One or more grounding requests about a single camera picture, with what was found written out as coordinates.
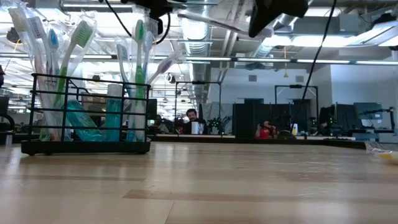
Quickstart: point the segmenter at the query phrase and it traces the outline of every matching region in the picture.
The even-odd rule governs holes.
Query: man
[[[270,135],[273,139],[277,138],[278,132],[276,127],[269,124],[269,121],[264,121],[261,125],[257,124],[256,139],[270,139]]]
[[[203,134],[207,134],[207,125],[205,120],[198,119],[198,113],[195,109],[189,109],[186,113],[189,122],[185,124],[183,133],[184,134],[192,134],[192,122],[198,122],[199,124],[203,124]]]

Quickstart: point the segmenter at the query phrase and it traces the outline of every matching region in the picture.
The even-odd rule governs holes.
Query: exposed ductwork
[[[313,2],[313,0],[309,0],[308,5],[311,5],[312,2]],[[274,31],[287,29],[288,32],[292,32],[293,25],[297,21],[297,19],[298,19],[298,17],[290,16],[287,14],[281,14],[276,19],[276,21],[274,22],[274,25],[272,27],[274,28]],[[275,45],[273,45],[273,44],[268,44],[268,43],[262,42],[259,45],[259,47],[257,48],[257,50],[252,54],[252,57],[259,57],[259,58],[266,57],[269,54],[269,52],[272,50],[272,48],[274,48],[274,47],[275,47]],[[268,67],[267,65],[262,64],[262,63],[250,63],[250,64],[246,64],[245,68],[247,70],[265,69],[265,68],[271,69],[272,66]]]
[[[208,6],[194,7],[188,9],[190,12],[208,16],[210,8]],[[182,19],[182,33],[184,40],[206,40],[209,36],[208,24],[204,22],[191,21],[189,19]],[[188,56],[209,56],[210,46],[208,43],[186,43],[185,50]],[[205,81],[206,79],[206,64],[192,64],[192,81]],[[193,86],[193,94],[197,103],[205,101],[203,96],[203,86]]]

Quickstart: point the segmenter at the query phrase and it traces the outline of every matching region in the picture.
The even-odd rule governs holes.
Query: fluorescent light
[[[213,41],[206,40],[178,40],[178,44],[212,44]]]
[[[380,47],[390,47],[390,46],[397,46],[398,45],[398,36],[395,36],[382,44],[379,44]]]
[[[337,17],[342,13],[341,10],[345,8],[335,8],[333,12],[333,17]],[[331,8],[330,7],[310,7],[308,8],[307,12],[305,13],[305,17],[329,17]]]
[[[319,47],[322,44],[321,35],[300,35],[293,39],[293,45],[297,47]],[[347,37],[329,35],[326,37],[324,47],[344,47],[348,44]]]
[[[130,4],[111,4],[112,8],[131,8]],[[64,4],[63,7],[103,7],[108,8],[107,4]]]
[[[210,61],[210,62],[230,62],[231,59],[228,57],[187,57],[187,60],[203,60]]]
[[[8,109],[26,109],[26,106],[8,106]]]
[[[289,46],[292,45],[292,40],[290,37],[282,36],[282,35],[273,35],[272,37],[265,38],[262,42],[265,46]]]
[[[357,61],[356,65],[398,65],[398,62],[388,61]]]
[[[1,53],[0,57],[9,57],[9,58],[29,58],[28,54],[20,54],[20,53]]]
[[[384,32],[388,31],[392,27],[382,27],[378,29],[371,29],[365,33],[359,34],[356,37],[350,37],[347,45],[358,45],[358,44],[364,44],[367,41],[383,34]]]
[[[112,59],[112,55],[85,55],[84,59]]]
[[[289,63],[291,59],[282,58],[237,58],[238,62],[279,62],[279,63]]]
[[[298,59],[297,63],[313,63],[313,59]],[[317,63],[349,64],[349,60],[317,60]]]

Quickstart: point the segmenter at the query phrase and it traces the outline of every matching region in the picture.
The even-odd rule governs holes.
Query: ceiling
[[[208,17],[217,19],[219,21],[235,24],[237,27],[242,29],[248,29],[248,15],[250,15],[252,8],[252,1],[242,1],[242,5],[236,6],[238,0],[207,0],[207,1],[188,1],[187,11],[192,11],[195,13],[206,14]],[[85,9],[96,9],[99,11],[97,13],[96,19],[98,22],[97,35],[90,45],[90,49],[87,54],[90,55],[114,55],[115,47],[113,39],[116,36],[127,37],[127,34],[120,26],[118,20],[110,10],[100,4],[97,1],[63,1],[64,5],[68,7],[60,7],[54,9],[53,1],[48,0],[38,0],[35,2],[37,4],[36,11],[44,18],[48,20],[61,21],[64,24],[71,23],[75,16],[80,15],[82,12],[82,7],[76,7],[72,5],[76,4],[86,4],[89,7],[83,7]],[[315,0],[310,5],[310,11],[304,19],[299,19],[295,25],[292,33],[284,33],[278,35],[289,36],[293,39],[294,37],[300,35],[321,35],[324,29],[325,21],[328,15],[330,6],[332,5],[332,0]],[[118,8],[118,5],[114,5],[115,10],[118,12],[121,20],[124,22],[129,30],[132,30],[133,24],[131,20],[131,13],[128,12],[130,9]],[[349,19],[352,20],[356,26],[357,33],[350,33],[351,36],[358,35],[368,29],[370,29],[369,21],[375,20],[383,12],[388,9],[392,9],[395,6],[395,1],[338,1],[338,14],[339,17],[334,17],[336,22],[335,26],[343,27],[343,22],[341,17],[350,16]],[[161,18],[164,21],[164,25],[167,24],[167,16]],[[24,53],[24,48],[21,45],[15,46],[6,39],[7,31],[13,26],[11,18],[7,12],[0,11],[0,52],[1,53]],[[196,32],[196,26],[192,26],[189,32]],[[255,52],[259,49],[263,42],[263,38],[251,39],[243,34],[236,34],[236,39],[233,40],[233,34],[228,34],[229,32],[220,27],[208,26],[208,34],[205,37],[205,41],[208,42],[206,45],[206,55],[203,56],[239,56],[245,55],[247,57],[252,57]],[[178,18],[177,13],[171,15],[170,22],[170,32],[166,39],[156,46],[156,55],[169,55],[173,51],[182,51],[185,55],[191,53],[190,49],[192,45],[183,42],[182,40],[187,40],[189,34],[187,33],[187,28],[182,27],[181,19]],[[299,47],[299,46],[271,46],[270,51],[267,53],[266,57],[274,58],[313,58],[317,47]],[[391,55],[391,51],[387,47],[369,46],[369,47],[324,47],[319,59],[342,59],[342,60],[383,60]],[[6,83],[3,89],[8,89],[13,92],[13,98],[26,98],[25,95],[29,95],[29,90],[32,88],[32,77],[29,75],[33,72],[32,66],[27,58],[0,58],[0,64],[7,68],[6,70]],[[211,67],[218,68],[219,63],[209,63],[209,64],[191,64],[182,63],[180,65],[174,65],[170,68],[167,73],[162,74],[154,83],[152,83],[153,92],[151,96],[158,98],[159,109],[163,114],[173,114],[174,115],[174,96],[175,96],[175,85],[169,83],[165,80],[167,74],[175,76],[176,80],[179,81],[192,81],[192,78],[196,80],[197,69],[204,67],[206,72],[201,78],[205,80],[210,80]],[[269,72],[277,72],[281,68],[285,68],[284,63],[274,63],[271,66],[266,66]],[[308,65],[303,64],[288,64],[287,68],[294,69],[308,69]],[[156,64],[150,66],[151,70],[156,70]],[[234,67],[233,69],[244,69],[243,67]],[[119,65],[117,60],[90,60],[84,61],[81,64],[81,68],[78,69],[78,73],[86,78],[92,78],[93,75],[99,75],[103,80],[121,80],[119,74]],[[231,78],[228,81],[228,76],[225,78],[227,83],[233,81]],[[98,83],[86,83],[86,88],[93,93],[106,93],[106,85],[100,85]],[[198,103],[206,101],[206,94],[208,92],[208,86],[192,87],[191,84],[184,86],[182,89],[187,89],[187,91],[182,91],[179,96],[181,100],[185,102],[179,102],[177,113],[183,114],[187,108],[196,106]]]

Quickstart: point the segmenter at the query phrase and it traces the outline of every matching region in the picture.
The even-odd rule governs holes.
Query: desk
[[[179,137],[179,138],[235,138],[230,135],[212,135],[212,134],[158,134],[157,137]]]
[[[305,139],[304,136],[296,136],[296,138],[298,140],[304,140]],[[356,140],[355,137],[344,137],[344,136],[338,137],[338,138],[333,137],[333,136],[307,136],[307,140],[325,140],[325,139],[327,139],[327,140],[331,140],[331,139],[332,140],[352,140],[352,141]]]

